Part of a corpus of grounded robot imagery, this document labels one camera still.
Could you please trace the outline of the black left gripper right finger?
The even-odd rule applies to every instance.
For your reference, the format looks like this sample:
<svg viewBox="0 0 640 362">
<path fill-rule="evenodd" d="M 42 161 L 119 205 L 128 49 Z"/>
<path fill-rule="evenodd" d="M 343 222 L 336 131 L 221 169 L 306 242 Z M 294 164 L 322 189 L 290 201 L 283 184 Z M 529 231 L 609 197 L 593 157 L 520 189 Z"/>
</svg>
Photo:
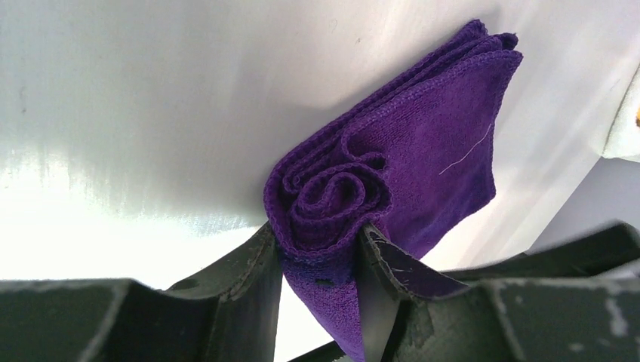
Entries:
<svg viewBox="0 0 640 362">
<path fill-rule="evenodd" d="M 581 278 L 456 280 L 358 235 L 368 361 L 637 361 L 639 258 Z"/>
</svg>

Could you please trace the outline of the purple towel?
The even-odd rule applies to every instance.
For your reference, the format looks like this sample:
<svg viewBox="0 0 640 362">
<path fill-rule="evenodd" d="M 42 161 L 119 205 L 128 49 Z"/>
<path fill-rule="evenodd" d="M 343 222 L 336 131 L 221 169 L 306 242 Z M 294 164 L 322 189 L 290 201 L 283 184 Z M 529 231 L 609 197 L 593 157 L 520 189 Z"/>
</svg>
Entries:
<svg viewBox="0 0 640 362">
<path fill-rule="evenodd" d="M 495 196 L 494 126 L 522 61 L 480 20 L 291 150 L 264 189 L 285 278 L 362 361 L 356 236 L 377 227 L 417 259 Z"/>
</svg>

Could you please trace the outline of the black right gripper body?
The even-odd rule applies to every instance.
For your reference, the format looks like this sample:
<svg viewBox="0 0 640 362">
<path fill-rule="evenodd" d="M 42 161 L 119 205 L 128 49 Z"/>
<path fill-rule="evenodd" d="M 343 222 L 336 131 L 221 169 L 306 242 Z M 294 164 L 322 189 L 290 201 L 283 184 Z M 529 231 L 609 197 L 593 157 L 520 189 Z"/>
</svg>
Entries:
<svg viewBox="0 0 640 362">
<path fill-rule="evenodd" d="M 572 241 L 482 267 L 446 271 L 456 280 L 485 278 L 581 278 L 608 272 L 639 258 L 639 232 L 610 224 Z"/>
</svg>

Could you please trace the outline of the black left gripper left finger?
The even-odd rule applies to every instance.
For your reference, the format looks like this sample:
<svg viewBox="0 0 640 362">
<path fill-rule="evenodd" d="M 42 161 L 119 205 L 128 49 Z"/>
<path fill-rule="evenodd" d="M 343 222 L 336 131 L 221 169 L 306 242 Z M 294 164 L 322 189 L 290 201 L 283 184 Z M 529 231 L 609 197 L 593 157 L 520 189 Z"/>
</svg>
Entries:
<svg viewBox="0 0 640 362">
<path fill-rule="evenodd" d="M 4 281 L 3 361 L 271 361 L 282 272 L 263 225 L 156 290 L 133 279 Z"/>
</svg>

